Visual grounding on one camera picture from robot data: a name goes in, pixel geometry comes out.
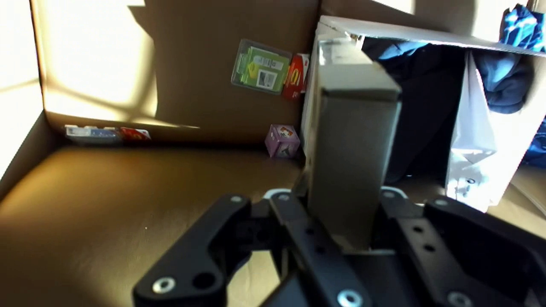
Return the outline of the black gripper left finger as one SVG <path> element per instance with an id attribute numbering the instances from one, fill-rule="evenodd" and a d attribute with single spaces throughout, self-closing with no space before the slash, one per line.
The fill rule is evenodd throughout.
<path id="1" fill-rule="evenodd" d="M 266 307 L 370 307 L 372 297 L 328 230 L 290 193 L 218 198 L 135 283 L 135 307 L 224 307 L 227 286 L 258 251 L 280 285 Z"/>

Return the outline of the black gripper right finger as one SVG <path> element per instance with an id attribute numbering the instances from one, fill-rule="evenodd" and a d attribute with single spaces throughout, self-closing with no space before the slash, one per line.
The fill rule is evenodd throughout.
<path id="1" fill-rule="evenodd" d="M 374 245 L 403 259 L 425 307 L 546 307 L 546 240 L 452 198 L 384 186 Z"/>

